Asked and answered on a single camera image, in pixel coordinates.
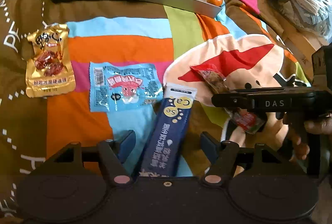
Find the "right hand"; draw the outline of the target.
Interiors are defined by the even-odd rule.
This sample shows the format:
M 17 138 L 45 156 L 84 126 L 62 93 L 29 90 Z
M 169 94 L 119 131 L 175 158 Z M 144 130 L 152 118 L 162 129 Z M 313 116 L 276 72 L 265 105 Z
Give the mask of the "right hand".
M 300 113 L 286 113 L 283 124 L 288 125 L 286 137 L 292 141 L 295 154 L 293 158 L 305 160 L 311 150 L 309 138 L 315 136 L 328 138 L 331 147 L 331 113 L 308 120 Z

